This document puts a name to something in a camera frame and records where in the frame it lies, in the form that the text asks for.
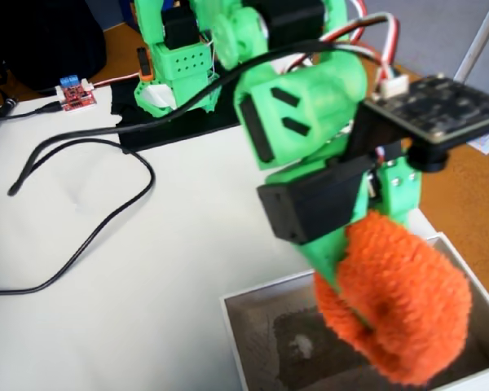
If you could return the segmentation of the green gripper body black servo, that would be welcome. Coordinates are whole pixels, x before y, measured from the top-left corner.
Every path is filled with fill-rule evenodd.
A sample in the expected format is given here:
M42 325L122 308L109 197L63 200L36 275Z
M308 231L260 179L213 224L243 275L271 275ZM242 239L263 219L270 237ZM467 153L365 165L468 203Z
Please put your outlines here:
M274 235L309 244L366 217L373 156L342 161L329 157L292 165L257 189Z

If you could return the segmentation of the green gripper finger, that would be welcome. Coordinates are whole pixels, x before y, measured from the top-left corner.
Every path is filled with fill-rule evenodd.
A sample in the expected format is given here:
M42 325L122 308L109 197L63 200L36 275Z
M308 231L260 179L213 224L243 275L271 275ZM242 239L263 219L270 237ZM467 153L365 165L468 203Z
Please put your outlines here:
M297 245L297 250L310 267L323 277L333 290L339 292L337 266L346 255L347 244L346 228L342 227L310 243Z
M379 179L379 211L391 220L408 227L409 213L420 203L421 174L402 156L385 162L379 168Z

